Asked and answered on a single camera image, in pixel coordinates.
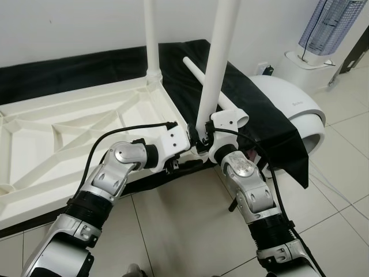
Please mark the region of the white plastic table top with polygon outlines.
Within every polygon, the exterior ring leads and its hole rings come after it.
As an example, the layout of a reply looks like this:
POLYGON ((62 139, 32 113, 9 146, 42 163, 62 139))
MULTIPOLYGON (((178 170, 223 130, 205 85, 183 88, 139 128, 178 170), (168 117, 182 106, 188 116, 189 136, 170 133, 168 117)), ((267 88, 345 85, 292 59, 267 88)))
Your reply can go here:
POLYGON ((17 225, 63 208, 76 192, 85 163, 99 163, 113 143, 145 138, 166 127, 186 126, 164 89, 138 77, 0 105, 0 237, 17 225))

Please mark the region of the black table cloth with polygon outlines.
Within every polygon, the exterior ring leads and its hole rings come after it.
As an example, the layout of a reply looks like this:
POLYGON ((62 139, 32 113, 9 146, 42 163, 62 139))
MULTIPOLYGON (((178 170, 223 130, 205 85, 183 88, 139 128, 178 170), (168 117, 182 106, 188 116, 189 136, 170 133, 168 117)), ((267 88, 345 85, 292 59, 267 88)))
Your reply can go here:
MULTIPOLYGON (((163 87, 189 125, 195 124, 201 84, 184 65, 183 58, 190 58, 204 69, 209 50, 210 43, 205 39, 159 45, 163 87)), ((144 77, 146 69, 143 46, 0 67, 0 105, 129 81, 144 77)), ((229 64, 221 91, 250 118, 239 131, 267 152, 275 169, 284 169, 306 188, 308 152, 302 137, 267 98, 265 89, 259 89, 253 79, 229 64)))

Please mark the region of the pink slipper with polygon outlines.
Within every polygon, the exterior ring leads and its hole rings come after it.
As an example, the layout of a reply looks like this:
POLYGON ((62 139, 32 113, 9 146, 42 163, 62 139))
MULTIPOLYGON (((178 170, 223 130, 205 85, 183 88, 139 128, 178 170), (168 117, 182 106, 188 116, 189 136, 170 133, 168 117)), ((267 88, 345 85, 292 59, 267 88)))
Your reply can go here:
POLYGON ((256 149, 256 147, 252 147, 248 149, 245 152, 245 155, 247 155, 248 159, 255 164, 258 164, 259 161, 261 160, 261 156, 259 154, 259 151, 256 149))

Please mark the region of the white round object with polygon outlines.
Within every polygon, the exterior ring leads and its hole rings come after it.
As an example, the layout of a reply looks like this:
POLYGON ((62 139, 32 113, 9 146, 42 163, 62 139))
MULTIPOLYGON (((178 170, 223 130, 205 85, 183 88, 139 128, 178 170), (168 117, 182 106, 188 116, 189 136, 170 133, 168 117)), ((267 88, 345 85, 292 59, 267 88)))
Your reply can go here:
POLYGON ((321 147, 325 140, 325 113, 310 95, 279 77, 250 76, 249 79, 298 130, 309 156, 321 147))

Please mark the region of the white wall socket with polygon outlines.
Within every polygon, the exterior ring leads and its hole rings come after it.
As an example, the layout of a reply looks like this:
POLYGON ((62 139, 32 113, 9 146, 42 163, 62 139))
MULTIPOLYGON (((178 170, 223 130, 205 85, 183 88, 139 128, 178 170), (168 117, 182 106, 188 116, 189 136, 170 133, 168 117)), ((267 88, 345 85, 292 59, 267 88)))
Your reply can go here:
POLYGON ((255 75, 256 76, 271 76, 274 72, 274 67, 271 63, 261 62, 257 65, 255 75))

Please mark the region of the grey left robot foot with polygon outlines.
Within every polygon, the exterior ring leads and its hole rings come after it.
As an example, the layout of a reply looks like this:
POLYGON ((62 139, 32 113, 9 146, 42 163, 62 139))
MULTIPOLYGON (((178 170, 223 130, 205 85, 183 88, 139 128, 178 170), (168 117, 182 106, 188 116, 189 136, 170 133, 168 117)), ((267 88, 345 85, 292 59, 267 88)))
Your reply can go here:
POLYGON ((145 270, 142 270, 138 264, 129 264, 126 273, 121 277, 148 277, 145 270))

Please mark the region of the dark brown wooden bar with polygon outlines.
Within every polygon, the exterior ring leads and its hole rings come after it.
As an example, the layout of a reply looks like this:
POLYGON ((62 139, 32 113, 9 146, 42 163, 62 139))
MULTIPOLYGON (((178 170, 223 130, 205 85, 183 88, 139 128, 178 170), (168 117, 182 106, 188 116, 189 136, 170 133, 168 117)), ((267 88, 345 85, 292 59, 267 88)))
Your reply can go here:
POLYGON ((357 64, 362 59, 363 55, 369 50, 369 27, 364 30, 360 39, 356 42, 347 58, 342 63, 338 74, 349 72, 351 69, 357 67, 357 64))

